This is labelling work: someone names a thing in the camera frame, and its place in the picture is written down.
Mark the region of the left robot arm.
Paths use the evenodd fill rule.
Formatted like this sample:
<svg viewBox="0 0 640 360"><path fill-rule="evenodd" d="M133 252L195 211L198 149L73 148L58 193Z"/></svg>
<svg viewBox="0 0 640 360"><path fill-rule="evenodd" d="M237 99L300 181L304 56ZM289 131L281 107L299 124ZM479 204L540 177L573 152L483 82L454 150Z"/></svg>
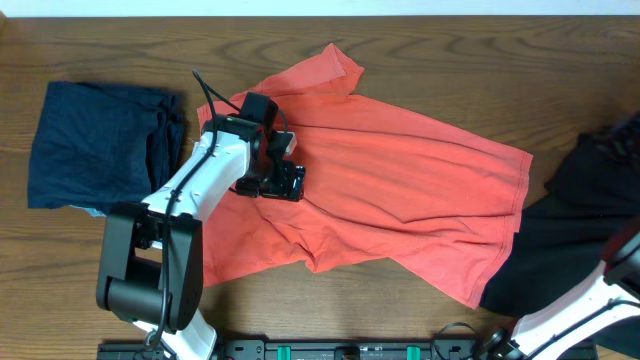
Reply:
<svg viewBox="0 0 640 360"><path fill-rule="evenodd" d="M227 192L298 202L305 169L296 136L273 124L269 97L247 93L231 115L212 113L191 157L159 190L121 202L106 219L97 305L145 331L142 344L106 343L100 359L214 359L217 332L199 311L203 225Z"/></svg>

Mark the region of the coral red t-shirt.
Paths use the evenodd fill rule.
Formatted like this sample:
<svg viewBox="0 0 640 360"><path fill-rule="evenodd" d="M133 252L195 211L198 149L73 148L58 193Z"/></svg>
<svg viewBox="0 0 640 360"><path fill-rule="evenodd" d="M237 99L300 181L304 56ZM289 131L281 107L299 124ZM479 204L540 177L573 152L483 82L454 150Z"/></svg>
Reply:
<svg viewBox="0 0 640 360"><path fill-rule="evenodd" d="M225 195L203 229L208 286L298 261L314 272L391 258L474 308L512 250L530 154L358 95L336 46L255 86L284 111L299 202Z"/></svg>

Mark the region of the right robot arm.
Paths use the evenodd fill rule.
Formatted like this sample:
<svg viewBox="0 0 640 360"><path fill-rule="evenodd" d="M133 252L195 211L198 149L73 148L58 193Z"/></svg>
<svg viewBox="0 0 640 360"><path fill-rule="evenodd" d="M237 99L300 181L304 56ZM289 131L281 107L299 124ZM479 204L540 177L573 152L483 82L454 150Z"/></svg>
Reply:
<svg viewBox="0 0 640 360"><path fill-rule="evenodd" d="M480 351L488 359L558 359L600 330L639 315L639 220L605 244L596 268L540 311L501 328Z"/></svg>

